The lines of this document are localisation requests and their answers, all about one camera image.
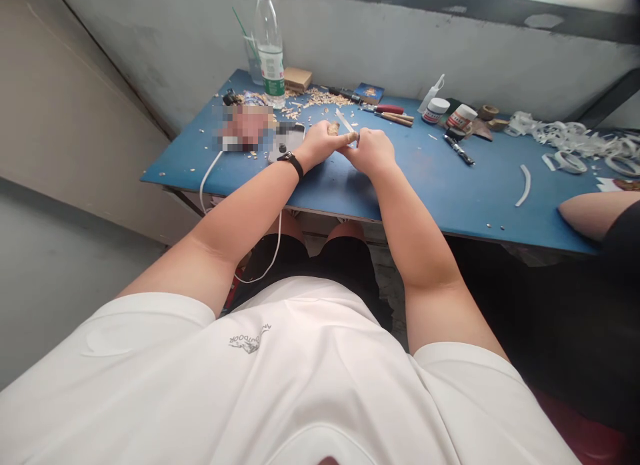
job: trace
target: t-shirt logo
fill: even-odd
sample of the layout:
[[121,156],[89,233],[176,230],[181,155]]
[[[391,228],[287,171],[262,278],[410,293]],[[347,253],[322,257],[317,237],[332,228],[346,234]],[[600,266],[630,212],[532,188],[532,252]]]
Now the t-shirt logo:
[[260,333],[255,337],[252,337],[249,335],[236,335],[235,337],[231,337],[229,339],[229,346],[232,346],[235,348],[242,348],[246,353],[252,354],[258,348],[260,348],[260,342],[262,341],[262,334],[264,332],[269,332],[270,330],[271,330],[271,325],[265,324],[262,326],[262,330],[260,330]]

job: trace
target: bottle label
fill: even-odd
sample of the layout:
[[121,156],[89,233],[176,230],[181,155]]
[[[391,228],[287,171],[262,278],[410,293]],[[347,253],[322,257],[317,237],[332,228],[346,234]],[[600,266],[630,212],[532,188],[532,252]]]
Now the bottle label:
[[285,94],[285,68],[282,63],[282,52],[258,51],[260,55],[260,67],[262,79],[265,83],[265,92],[268,95],[279,97]]

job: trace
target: smartphone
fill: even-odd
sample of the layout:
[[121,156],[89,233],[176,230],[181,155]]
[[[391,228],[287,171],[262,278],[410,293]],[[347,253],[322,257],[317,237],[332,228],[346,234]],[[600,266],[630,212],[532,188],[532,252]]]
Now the smartphone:
[[295,153],[295,149],[305,140],[307,128],[301,123],[280,123],[277,127],[274,149],[269,152],[269,163],[274,163],[287,152]]

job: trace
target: blue table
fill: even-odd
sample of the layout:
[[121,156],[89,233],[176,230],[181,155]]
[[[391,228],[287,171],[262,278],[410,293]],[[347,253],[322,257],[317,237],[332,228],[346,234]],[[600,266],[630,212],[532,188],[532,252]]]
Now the blue table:
[[[212,147],[212,131],[218,129],[219,124],[215,123],[212,106],[223,104],[222,95],[230,87],[237,93],[262,92],[247,72],[234,72],[220,90],[220,97],[205,105],[147,169],[142,181],[163,185],[182,198],[185,197],[180,191],[199,190],[202,177],[217,153]],[[306,103],[306,98],[288,100],[287,106],[291,101]],[[571,197],[598,192],[591,168],[582,175],[551,172],[541,155],[553,149],[536,143],[530,136],[514,139],[504,133],[494,133],[492,143],[478,137],[464,141],[463,148],[476,161],[474,167],[468,167],[443,140],[443,129],[419,118],[416,111],[419,101],[384,97],[383,103],[404,107],[406,113],[416,117],[413,127],[391,123],[358,110],[356,105],[342,106],[341,110],[347,120],[358,123],[356,129],[369,127],[387,133],[395,145],[397,163],[445,234],[594,253],[593,246],[574,232],[557,212],[557,206]],[[324,115],[325,106],[302,109],[299,122],[308,126],[323,119],[335,120],[335,105],[326,107],[329,113]],[[525,186],[520,164],[531,171],[531,192],[520,207],[515,207]],[[601,167],[597,171],[600,177],[624,178],[603,161],[593,164]],[[204,191],[230,195],[267,165],[262,153],[257,160],[248,159],[247,153],[224,153],[209,175]],[[187,202],[199,211],[191,201]],[[381,220],[371,182],[339,153],[307,174],[288,205],[325,214]]]

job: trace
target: white t-shirt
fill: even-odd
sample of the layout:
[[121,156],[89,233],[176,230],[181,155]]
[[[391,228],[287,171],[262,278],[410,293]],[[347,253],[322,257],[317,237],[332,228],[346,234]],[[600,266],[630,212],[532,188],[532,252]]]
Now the white t-shirt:
[[277,282],[219,320],[184,296],[118,298],[0,393],[2,464],[327,456],[578,464],[506,360],[450,342],[411,357],[359,297],[320,278]]

